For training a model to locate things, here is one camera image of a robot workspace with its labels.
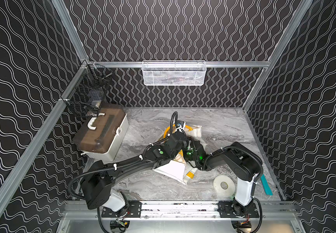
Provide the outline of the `white storage box brown lid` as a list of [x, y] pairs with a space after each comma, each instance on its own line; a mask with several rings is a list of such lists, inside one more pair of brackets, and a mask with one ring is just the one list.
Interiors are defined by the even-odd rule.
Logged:
[[82, 125], [73, 142], [89, 158], [107, 164], [115, 159], [128, 127], [122, 106], [103, 103], [99, 115]]

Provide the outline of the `white tape roll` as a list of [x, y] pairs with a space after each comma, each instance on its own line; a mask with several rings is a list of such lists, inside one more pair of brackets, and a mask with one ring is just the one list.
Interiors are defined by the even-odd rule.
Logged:
[[213, 188], [219, 197], [233, 198], [236, 187], [234, 181], [226, 175], [218, 175], [213, 181]]

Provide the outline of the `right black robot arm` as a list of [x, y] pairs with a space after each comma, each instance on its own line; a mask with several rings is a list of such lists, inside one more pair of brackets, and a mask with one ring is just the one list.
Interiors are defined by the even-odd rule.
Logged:
[[258, 155], [238, 142], [207, 154], [199, 141], [189, 140], [183, 149], [183, 157], [186, 162], [194, 162], [195, 168], [201, 171], [227, 165], [237, 176], [232, 211], [239, 217], [249, 214], [256, 182], [263, 175], [263, 162]]

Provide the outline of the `teal flat stick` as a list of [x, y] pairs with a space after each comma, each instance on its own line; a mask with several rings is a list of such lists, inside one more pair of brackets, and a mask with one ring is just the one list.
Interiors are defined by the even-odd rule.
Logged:
[[267, 179], [264, 175], [261, 176], [261, 183], [262, 183], [263, 189], [265, 191], [265, 194], [269, 195], [269, 196], [272, 196], [273, 195], [272, 189], [270, 188], [270, 186], [268, 184], [268, 181], [267, 181]]

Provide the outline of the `white tote bag yellow handles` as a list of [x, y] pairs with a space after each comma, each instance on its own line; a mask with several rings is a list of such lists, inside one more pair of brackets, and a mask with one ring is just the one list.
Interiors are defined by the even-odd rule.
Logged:
[[[195, 140], [196, 148], [198, 147], [198, 141], [200, 142], [199, 145], [202, 145], [204, 149], [206, 148], [207, 143], [202, 139], [202, 126], [186, 125], [185, 133], [189, 138]], [[194, 145], [191, 143], [186, 149], [179, 151], [176, 157], [168, 164], [156, 168], [153, 171], [172, 178], [183, 185], [187, 185], [187, 183], [194, 178], [198, 170], [195, 165], [195, 153]]]

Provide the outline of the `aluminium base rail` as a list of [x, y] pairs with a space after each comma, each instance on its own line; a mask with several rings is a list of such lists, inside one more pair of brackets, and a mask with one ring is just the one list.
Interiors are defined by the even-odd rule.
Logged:
[[229, 201], [131, 201], [126, 217], [101, 211], [103, 226], [126, 226], [127, 233], [303, 233], [291, 202], [265, 201], [244, 217], [230, 212]]

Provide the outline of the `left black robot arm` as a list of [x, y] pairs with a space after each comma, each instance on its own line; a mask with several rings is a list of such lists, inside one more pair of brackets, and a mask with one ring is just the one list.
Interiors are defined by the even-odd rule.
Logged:
[[69, 182], [68, 192], [77, 199], [85, 200], [89, 210], [100, 207], [106, 207], [113, 212], [123, 210], [128, 205], [127, 200], [112, 187], [135, 173], [168, 164], [180, 151], [188, 148], [189, 141], [185, 132], [178, 130], [149, 144], [138, 156], [107, 165], [101, 161], [96, 162], [91, 170]]

